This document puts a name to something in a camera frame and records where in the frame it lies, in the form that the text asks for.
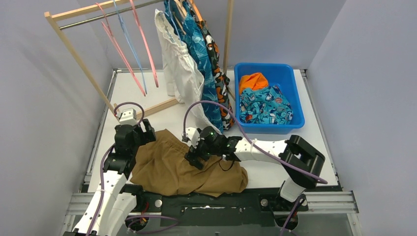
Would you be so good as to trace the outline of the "khaki brown shorts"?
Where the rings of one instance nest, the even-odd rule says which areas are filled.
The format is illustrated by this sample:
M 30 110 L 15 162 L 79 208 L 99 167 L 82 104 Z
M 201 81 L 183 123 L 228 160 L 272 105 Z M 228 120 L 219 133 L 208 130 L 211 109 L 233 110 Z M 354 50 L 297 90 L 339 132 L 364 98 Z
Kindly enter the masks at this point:
M 155 133 L 156 140 L 139 147 L 129 181 L 148 192 L 163 196 L 186 195 L 192 192 L 219 197 L 227 193 L 240 193 L 248 185 L 248 173 L 235 163 L 211 157 L 199 170 L 184 158 L 187 144 L 169 130 Z

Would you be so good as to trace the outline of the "light blue shark print shorts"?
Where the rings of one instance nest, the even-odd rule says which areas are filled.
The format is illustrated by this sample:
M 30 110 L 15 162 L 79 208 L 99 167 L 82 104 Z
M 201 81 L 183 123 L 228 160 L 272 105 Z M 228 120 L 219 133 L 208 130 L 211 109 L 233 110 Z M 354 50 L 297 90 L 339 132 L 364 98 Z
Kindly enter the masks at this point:
M 287 125 L 293 119 L 291 104 L 277 85 L 246 88 L 239 98 L 239 118 L 244 123 Z

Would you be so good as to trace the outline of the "light blue hanger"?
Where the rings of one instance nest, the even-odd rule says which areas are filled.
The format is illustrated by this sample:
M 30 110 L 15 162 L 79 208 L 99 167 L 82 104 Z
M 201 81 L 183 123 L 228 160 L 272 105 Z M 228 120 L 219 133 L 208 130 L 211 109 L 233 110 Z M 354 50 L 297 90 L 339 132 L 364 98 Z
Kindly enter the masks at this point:
M 131 40 L 130 35 L 129 35 L 129 32 L 128 32 L 127 27 L 126 27 L 126 25 L 124 23 L 123 17 L 121 16 L 121 14 L 119 12 L 119 9 L 117 7 L 117 4 L 116 4 L 116 1 L 115 0 L 113 0 L 113 4 L 114 4 L 114 8 L 116 10 L 116 13 L 117 13 L 117 16 L 118 16 L 118 19 L 119 19 L 119 23 L 120 23 L 122 32 L 123 32 L 123 34 L 124 34 L 124 36 L 126 38 L 126 41 L 128 43 L 128 46 L 129 46 L 129 48 L 130 48 L 130 50 L 131 50 L 131 52 L 132 52 L 132 54 L 133 54 L 133 56 L 135 58 L 136 64 L 138 65 L 139 70 L 140 70 L 140 72 L 142 74 L 142 82 L 143 82 L 144 96 L 146 96 L 147 93 L 148 93 L 148 91 L 147 91 L 147 85 L 146 85 L 146 81 L 145 81 L 145 77 L 144 77 L 144 72 L 143 72 L 142 65 L 140 63 L 139 57 L 137 55 L 137 52 L 136 52 L 135 47 L 134 47 L 134 45 L 132 43 L 132 40 Z

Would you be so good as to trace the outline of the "thick pink hanger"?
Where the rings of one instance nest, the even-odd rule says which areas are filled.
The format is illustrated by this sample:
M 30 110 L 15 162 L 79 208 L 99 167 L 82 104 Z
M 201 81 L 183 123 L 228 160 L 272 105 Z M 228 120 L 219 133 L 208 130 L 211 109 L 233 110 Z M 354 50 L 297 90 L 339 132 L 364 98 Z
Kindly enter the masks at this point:
M 136 8 L 135 8 L 134 1 L 133 0 L 129 0 L 129 2 L 130 2 L 130 5 L 132 7 L 132 12 L 133 12 L 133 16 L 135 18 L 136 25 L 137 25 L 137 27 L 139 29 L 139 32 L 140 32 L 141 36 L 142 36 L 142 39 L 143 39 L 143 42 L 144 42 L 144 46 L 145 46 L 145 49 L 147 51 L 147 55 L 148 55 L 148 59 L 149 59 L 149 62 L 150 62 L 150 67 L 151 67 L 152 75 L 153 75 L 153 78 L 154 78 L 155 86 L 158 88 L 159 87 L 158 76 L 157 76 L 157 72 L 156 72 L 156 69 L 155 69 L 153 57 L 151 55 L 151 52 L 150 52 L 150 49 L 149 49 L 149 45 L 148 45 L 146 36 L 145 36 L 144 31 L 143 31 L 143 28 L 141 26 L 141 23 L 140 23 L 140 20 L 139 20 L 139 17 L 138 17 Z

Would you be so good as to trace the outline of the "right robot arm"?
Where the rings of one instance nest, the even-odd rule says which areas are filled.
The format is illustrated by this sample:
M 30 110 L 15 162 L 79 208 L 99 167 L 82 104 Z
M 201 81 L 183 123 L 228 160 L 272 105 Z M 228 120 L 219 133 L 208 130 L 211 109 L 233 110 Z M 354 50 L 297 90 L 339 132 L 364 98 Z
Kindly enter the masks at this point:
M 191 144 L 185 159 L 199 170 L 214 156 L 232 164 L 249 160 L 281 164 L 289 177 L 281 185 L 276 202 L 284 210 L 293 207 L 306 189 L 316 188 L 326 160 L 299 135 L 281 141 L 259 141 L 246 136 L 226 137 L 208 126 L 184 129 L 182 140 Z

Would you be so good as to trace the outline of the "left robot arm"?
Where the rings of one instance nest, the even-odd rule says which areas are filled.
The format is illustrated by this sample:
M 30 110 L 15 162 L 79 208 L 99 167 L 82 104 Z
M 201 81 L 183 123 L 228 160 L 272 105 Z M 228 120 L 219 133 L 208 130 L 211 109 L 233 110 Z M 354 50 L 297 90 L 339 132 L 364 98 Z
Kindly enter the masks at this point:
M 65 236 L 115 236 L 132 210 L 145 205 L 141 188 L 129 192 L 127 180 L 140 146 L 156 140 L 148 119 L 115 127 L 115 142 L 100 162 L 100 181 L 80 221 Z

